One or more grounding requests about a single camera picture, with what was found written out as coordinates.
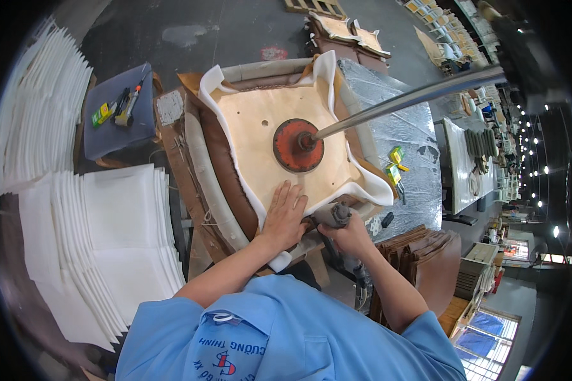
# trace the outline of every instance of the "stack of white foam sheets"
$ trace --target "stack of white foam sheets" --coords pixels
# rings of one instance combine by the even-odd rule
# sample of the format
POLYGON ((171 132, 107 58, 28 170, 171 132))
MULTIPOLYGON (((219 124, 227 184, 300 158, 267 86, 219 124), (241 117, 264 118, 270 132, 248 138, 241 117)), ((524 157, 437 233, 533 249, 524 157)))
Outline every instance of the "stack of white foam sheets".
POLYGON ((140 303, 183 286, 167 184, 149 164, 48 174, 19 194, 25 265, 69 341, 113 351, 140 303))
POLYGON ((13 68, 0 100, 0 195, 73 170, 92 67, 66 29, 47 23, 13 68))

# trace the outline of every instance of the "blue tarp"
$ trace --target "blue tarp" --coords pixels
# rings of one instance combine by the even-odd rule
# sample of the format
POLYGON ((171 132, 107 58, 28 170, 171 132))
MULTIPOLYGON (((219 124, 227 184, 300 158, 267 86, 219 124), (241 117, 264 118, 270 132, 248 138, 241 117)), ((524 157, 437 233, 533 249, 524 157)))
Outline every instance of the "blue tarp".
MULTIPOLYGON (((482 331, 493 333, 496 336, 500 336, 500 333, 504 328, 504 324, 497 317, 483 312, 475 314, 469 325, 479 328, 482 331)), ((456 344, 480 356, 487 356, 488 353, 498 344, 498 339, 473 329, 467 329, 466 332, 460 336, 456 344)), ((458 357, 463 360, 476 358, 476 356, 457 348, 456 352, 458 353, 458 357)))

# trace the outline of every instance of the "shirt logo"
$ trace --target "shirt logo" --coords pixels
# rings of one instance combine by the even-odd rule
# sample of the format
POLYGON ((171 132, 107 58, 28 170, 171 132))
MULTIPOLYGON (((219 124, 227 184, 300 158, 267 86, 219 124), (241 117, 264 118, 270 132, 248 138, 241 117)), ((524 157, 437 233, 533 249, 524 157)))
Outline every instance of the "shirt logo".
POLYGON ((228 371, 221 369, 220 374, 226 374, 227 376, 230 376, 231 374, 235 373, 235 365, 233 365, 230 361, 227 361, 227 356, 229 356, 227 354, 227 351, 220 352, 219 354, 216 355, 216 358, 218 359, 218 364, 212 364, 212 365, 218 368, 229 368, 228 371))

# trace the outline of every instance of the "wooden pallet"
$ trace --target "wooden pallet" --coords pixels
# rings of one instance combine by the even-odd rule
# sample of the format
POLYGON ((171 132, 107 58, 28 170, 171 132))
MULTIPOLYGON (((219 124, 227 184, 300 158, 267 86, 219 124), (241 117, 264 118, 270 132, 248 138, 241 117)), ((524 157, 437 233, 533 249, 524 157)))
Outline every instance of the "wooden pallet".
POLYGON ((284 0, 286 9, 292 12, 307 13, 314 11, 320 16, 346 19, 347 16, 337 0, 284 0))

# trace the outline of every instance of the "hand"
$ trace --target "hand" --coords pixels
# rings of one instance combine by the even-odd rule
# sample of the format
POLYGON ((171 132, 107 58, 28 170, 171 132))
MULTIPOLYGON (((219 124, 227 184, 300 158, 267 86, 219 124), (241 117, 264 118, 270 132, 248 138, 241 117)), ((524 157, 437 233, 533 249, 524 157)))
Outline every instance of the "hand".
POLYGON ((318 232, 331 237, 337 250, 353 255, 363 262, 377 250, 356 210, 352 210, 350 223, 346 227, 333 229, 325 224, 320 224, 318 232))
POLYGON ((276 254, 296 245, 305 233, 307 223, 301 223, 307 205, 307 196, 299 197, 302 185, 290 188, 290 180, 277 186, 267 211, 263 231, 259 237, 267 242, 276 254))

